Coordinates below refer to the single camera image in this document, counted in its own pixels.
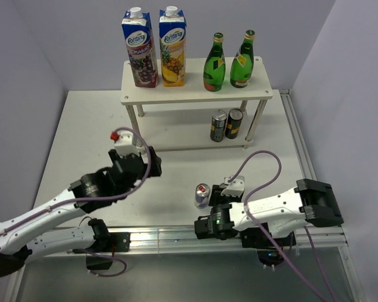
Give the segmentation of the dark can top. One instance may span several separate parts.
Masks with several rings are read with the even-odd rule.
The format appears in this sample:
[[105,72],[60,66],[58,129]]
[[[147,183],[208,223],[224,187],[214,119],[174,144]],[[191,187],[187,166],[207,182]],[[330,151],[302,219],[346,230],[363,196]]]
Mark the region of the dark can top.
[[212,114],[210,124],[210,139],[214,142],[221,142],[226,129],[227,113],[218,109]]

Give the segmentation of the dark can yellow label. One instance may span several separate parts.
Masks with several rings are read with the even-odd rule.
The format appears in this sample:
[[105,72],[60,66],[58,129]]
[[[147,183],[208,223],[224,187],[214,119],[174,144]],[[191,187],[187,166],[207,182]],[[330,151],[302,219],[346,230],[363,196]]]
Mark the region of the dark can yellow label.
[[243,112],[238,108],[230,110],[227,117],[225,136],[228,139],[235,139],[238,136],[239,129],[243,120]]

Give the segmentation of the green glass bottle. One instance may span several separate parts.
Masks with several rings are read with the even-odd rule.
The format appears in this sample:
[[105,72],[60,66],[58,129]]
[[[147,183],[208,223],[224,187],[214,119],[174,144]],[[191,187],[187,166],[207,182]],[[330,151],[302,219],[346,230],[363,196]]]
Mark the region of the green glass bottle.
[[206,90],[216,92],[222,88],[226,74],[226,63],[222,42],[224,35],[220,32],[214,34],[213,45],[203,68],[203,84]]
[[247,30],[240,49],[237,51],[230,71],[230,83],[233,87],[244,88],[251,78],[254,67],[253,42],[255,31]]

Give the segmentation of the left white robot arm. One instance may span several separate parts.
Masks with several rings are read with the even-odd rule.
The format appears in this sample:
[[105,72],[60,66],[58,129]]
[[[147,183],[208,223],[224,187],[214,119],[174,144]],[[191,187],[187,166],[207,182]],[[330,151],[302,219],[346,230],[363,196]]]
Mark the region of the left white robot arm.
[[112,166],[83,175],[49,202],[0,223],[0,277],[25,264],[65,250],[102,252],[110,246],[105,222],[92,218],[86,226],[56,230],[69,220],[111,206],[132,194],[148,177],[162,174],[161,158],[149,148],[149,162],[139,154],[119,155],[111,149]]

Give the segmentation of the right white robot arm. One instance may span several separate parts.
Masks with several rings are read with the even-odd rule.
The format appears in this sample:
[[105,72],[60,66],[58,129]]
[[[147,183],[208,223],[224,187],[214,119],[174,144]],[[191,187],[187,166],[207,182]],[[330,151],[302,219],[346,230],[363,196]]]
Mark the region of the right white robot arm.
[[312,179],[300,179],[294,188],[249,201],[247,205],[241,202],[240,197],[222,195],[222,189],[214,186],[209,206],[210,214],[194,221],[198,239],[226,240],[254,227],[247,211],[264,225],[260,238],[267,245],[276,244],[309,223],[318,228],[344,223],[332,186]]

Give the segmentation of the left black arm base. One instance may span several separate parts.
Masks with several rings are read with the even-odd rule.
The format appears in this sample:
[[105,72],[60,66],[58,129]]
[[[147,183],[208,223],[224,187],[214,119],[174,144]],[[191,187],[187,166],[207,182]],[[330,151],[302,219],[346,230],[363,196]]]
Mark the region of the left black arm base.
[[[107,243],[103,253],[108,253],[112,257],[117,253],[125,253],[130,250],[130,233],[129,232],[115,232],[110,234],[110,241]],[[108,273],[111,268],[114,268],[113,260],[104,259],[97,256],[86,256],[86,268],[89,271],[95,271],[100,274]]]

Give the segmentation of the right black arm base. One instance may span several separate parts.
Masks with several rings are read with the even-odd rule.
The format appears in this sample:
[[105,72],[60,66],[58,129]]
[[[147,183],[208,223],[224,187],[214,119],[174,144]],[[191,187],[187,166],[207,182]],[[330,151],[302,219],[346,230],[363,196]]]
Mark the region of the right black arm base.
[[[262,268],[271,268],[274,271],[280,264],[285,262],[283,256],[267,239],[260,228],[248,228],[239,234],[242,248],[255,249]],[[294,232],[290,232],[286,237],[276,238],[275,241],[286,256],[290,254],[292,248],[296,245]]]

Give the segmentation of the white two-tier shelf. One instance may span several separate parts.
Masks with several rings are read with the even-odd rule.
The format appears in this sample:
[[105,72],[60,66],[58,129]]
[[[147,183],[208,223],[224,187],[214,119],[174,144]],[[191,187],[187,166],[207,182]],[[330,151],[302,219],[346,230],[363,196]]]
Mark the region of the white two-tier shelf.
[[[204,58],[187,59],[184,86],[159,84],[155,88],[135,86],[130,63],[124,63],[121,103],[133,128],[157,151],[247,148],[252,142],[266,103],[273,97],[262,58],[254,58],[253,74],[246,87],[235,88],[226,78],[217,92],[203,86],[204,62]],[[217,109],[229,112],[233,108],[239,108],[244,115],[238,137],[212,141],[212,114]]]

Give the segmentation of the silver blue energy can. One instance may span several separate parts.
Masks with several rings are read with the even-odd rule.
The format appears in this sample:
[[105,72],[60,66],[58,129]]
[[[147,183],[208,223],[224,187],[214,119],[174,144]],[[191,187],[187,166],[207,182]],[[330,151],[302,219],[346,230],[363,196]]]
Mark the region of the silver blue energy can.
[[209,205],[209,198],[211,194],[210,187],[205,183],[200,183],[195,188],[195,201],[194,204],[199,209],[204,209]]

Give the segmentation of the grape juice carton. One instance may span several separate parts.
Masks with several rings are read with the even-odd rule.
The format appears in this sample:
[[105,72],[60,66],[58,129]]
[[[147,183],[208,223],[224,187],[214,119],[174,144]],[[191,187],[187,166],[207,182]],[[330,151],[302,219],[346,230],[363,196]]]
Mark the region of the grape juice carton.
[[130,8],[121,27],[135,85],[155,88],[159,77],[150,14],[140,7]]

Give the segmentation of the pineapple juice carton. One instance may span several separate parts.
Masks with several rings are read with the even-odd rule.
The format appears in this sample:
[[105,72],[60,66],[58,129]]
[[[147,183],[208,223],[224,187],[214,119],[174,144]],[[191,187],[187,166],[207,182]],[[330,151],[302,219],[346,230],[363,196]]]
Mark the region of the pineapple juice carton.
[[159,13],[161,74],[165,87],[184,86],[186,19],[176,6],[167,6]]

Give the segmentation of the aluminium rail right side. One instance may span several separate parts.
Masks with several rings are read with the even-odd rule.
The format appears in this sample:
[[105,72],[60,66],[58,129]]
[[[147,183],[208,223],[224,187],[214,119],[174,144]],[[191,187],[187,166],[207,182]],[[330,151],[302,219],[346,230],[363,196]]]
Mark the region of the aluminium rail right side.
[[[302,174],[305,178],[314,179],[317,181],[316,173],[312,165],[302,131],[297,120],[294,106],[290,97],[290,89],[279,90],[280,97],[283,103],[283,108],[287,115],[290,130],[292,132],[293,141],[295,144],[295,149],[297,152],[297,157],[300,163]],[[346,273],[347,281],[351,289],[351,293],[354,301],[367,301],[365,293],[363,291],[359,276],[357,274],[357,269],[353,262],[348,240],[345,236],[345,232],[342,226],[340,226],[341,235],[344,238],[345,243],[338,247],[338,251],[341,257],[343,268]]]

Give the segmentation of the aluminium rail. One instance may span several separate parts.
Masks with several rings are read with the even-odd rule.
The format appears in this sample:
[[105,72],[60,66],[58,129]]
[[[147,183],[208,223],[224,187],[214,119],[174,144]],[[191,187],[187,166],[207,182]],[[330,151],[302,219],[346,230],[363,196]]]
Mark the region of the aluminium rail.
[[[302,174],[305,178],[314,179],[317,181],[316,173],[312,165],[302,131],[297,120],[294,106],[290,97],[290,89],[279,90],[280,97],[283,103],[283,108],[287,115],[290,130],[292,132],[293,141],[295,144],[295,149],[297,152],[297,157],[300,163]],[[357,269],[353,262],[348,240],[345,236],[345,232],[342,226],[340,226],[341,235],[344,238],[345,243],[338,247],[338,251],[341,257],[343,268],[346,273],[347,281],[351,289],[351,293],[354,301],[367,301],[365,293],[363,291],[359,276],[357,274]]]
[[[109,228],[109,233],[129,232],[130,250],[125,253],[182,254],[202,252],[233,252],[242,248],[240,235],[227,240],[216,238],[198,239],[192,227],[169,228]],[[293,249],[333,248],[345,241],[339,227],[298,229],[294,232],[296,245]]]

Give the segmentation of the aluminium rail front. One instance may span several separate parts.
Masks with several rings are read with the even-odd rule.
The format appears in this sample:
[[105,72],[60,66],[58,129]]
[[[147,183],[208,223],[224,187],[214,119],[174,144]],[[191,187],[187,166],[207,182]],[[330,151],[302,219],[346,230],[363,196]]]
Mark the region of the aluminium rail front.
[[[240,235],[227,240],[216,238],[198,239],[192,227],[169,228],[109,228],[109,233],[129,232],[130,250],[125,253],[182,254],[202,252],[233,252],[242,248]],[[345,241],[339,227],[298,229],[294,232],[296,245],[293,249],[333,248]]]

